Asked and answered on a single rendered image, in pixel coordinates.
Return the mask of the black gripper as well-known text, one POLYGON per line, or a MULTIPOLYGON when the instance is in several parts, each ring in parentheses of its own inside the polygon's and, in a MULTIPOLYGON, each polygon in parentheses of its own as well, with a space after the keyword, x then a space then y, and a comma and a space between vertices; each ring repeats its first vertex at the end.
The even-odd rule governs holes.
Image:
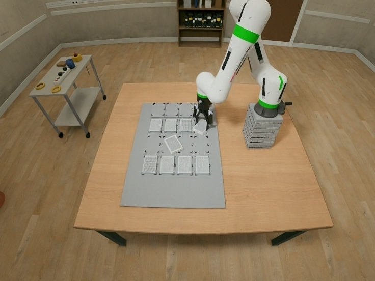
POLYGON ((209 106, 210 106, 210 104, 202 105, 202 104, 198 103, 198 105, 194 106, 194 113, 193 113, 193 117, 195 117, 195 119, 196 119, 195 125, 198 123, 198 118, 199 118, 198 116, 200 115, 200 113, 204 114, 204 116, 206 118, 206 121, 207 121, 206 131, 209 129, 209 126, 213 123, 213 121, 212 121, 213 111, 212 112, 209 111, 209 106), (197 109, 199 110, 198 113, 197 113, 197 109), (196 115, 196 113, 197 113, 197 115, 196 115), (208 115, 208 113, 209 113, 209 115, 208 115))

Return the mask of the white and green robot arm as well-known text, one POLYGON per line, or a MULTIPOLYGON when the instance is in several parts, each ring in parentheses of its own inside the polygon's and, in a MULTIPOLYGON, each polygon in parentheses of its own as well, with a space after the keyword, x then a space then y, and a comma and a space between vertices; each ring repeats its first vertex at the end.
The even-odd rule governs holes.
POLYGON ((270 65, 260 35, 271 15, 268 1, 231 0, 229 9, 236 26, 228 50, 216 78, 209 72, 197 76, 197 102, 210 107, 224 103, 248 56, 251 75, 261 86, 254 111, 264 118, 284 115, 286 105, 292 105, 281 100, 287 77, 270 65))

